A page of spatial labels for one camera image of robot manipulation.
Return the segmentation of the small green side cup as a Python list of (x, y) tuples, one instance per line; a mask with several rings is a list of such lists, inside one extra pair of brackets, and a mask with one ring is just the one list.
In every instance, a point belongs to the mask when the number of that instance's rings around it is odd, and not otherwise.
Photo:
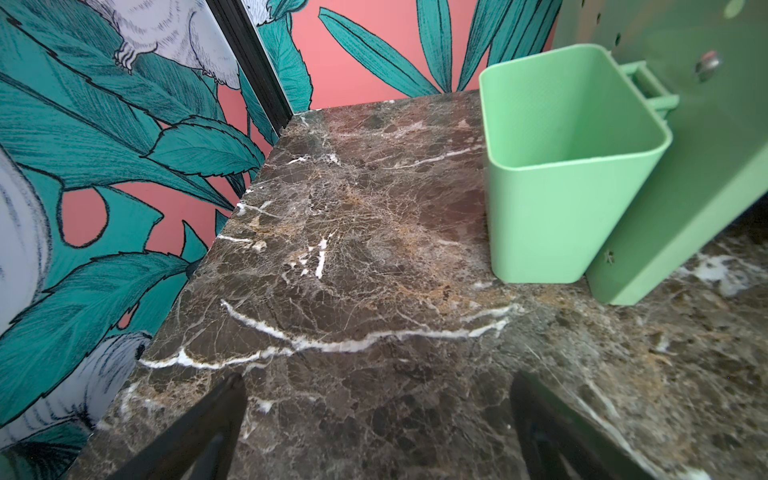
[(493, 274), (579, 280), (671, 145), (679, 96), (596, 44), (490, 66), (479, 92)]

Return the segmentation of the green two-tier shelf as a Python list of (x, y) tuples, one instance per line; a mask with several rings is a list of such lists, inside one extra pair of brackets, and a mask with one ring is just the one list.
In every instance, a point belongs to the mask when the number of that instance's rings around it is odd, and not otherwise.
[(566, 1), (554, 44), (644, 61), (678, 105), (673, 140), (587, 270), (593, 297), (633, 305), (767, 191), (763, 1)]

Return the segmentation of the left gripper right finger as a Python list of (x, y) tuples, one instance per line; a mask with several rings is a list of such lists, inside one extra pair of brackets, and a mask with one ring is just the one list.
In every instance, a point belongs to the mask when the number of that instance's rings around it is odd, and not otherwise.
[(563, 402), (533, 374), (518, 371), (511, 411), (531, 479), (650, 479), (617, 445)]

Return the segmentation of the left black frame post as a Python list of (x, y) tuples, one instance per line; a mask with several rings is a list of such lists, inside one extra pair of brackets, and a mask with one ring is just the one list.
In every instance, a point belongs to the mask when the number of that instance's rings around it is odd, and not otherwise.
[(267, 119), (279, 135), (292, 119), (293, 111), (245, 7), (238, 0), (207, 0), (206, 3)]

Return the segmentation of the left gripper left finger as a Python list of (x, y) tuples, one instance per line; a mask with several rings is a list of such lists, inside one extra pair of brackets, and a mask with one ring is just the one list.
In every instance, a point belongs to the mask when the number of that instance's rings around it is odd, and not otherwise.
[(112, 479), (226, 479), (247, 408), (239, 373), (228, 375)]

